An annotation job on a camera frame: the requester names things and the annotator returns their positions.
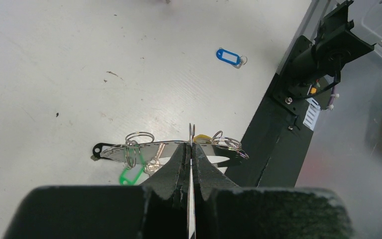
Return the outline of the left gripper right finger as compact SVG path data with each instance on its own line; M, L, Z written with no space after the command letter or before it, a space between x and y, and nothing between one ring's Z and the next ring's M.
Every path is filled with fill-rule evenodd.
M322 188L239 187L191 148L195 239L352 239L346 207Z

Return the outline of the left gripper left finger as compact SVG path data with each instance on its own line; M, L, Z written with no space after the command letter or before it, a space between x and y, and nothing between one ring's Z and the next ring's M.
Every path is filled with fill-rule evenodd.
M136 186L42 186L21 201L6 239L186 239L186 164L181 143L168 163Z

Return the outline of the green key tag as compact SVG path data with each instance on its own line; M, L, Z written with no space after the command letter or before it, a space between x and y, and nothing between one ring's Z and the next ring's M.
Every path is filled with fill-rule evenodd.
M127 186L136 184L140 176L144 173L145 166L143 165L143 162L143 157L139 156L134 167L130 167L126 164L119 176L119 184Z

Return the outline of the metal crescent keyring plate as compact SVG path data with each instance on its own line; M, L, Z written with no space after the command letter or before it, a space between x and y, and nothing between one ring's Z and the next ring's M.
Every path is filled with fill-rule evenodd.
M139 156L143 157L144 171L151 175L161 168L165 163L161 158L170 158L178 145L194 143L195 126L190 126L189 140L168 140L155 141L153 134L145 131L138 131L128 134L125 143L102 151L101 157L107 157L112 161L128 164L130 167L136 165ZM224 161L215 162L213 165L218 168L239 165L242 161L249 159L248 154L242 149L240 141L223 136L223 131L218 131L212 137L211 144L199 144L206 156L216 156L225 158Z

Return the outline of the yellow key tag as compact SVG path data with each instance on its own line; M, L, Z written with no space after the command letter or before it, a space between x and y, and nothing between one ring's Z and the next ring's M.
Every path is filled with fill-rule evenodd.
M211 144L212 137L204 135L204 134L199 134L193 137L194 143L199 143L199 144Z

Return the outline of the black key tag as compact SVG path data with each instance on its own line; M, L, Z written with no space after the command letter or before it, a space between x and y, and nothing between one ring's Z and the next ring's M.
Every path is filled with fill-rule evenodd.
M93 161L98 161L98 160L100 160L100 159L110 160L110 159L107 158L107 157L101 157L100 153L101 153L102 151L104 151L104 150L106 150L106 149L112 147L112 146L114 146L114 144L103 143L103 142L101 142L101 143L97 143L97 144L93 147L93 149L92 149L93 154L92 154L92 156L91 156L91 159L92 159Z

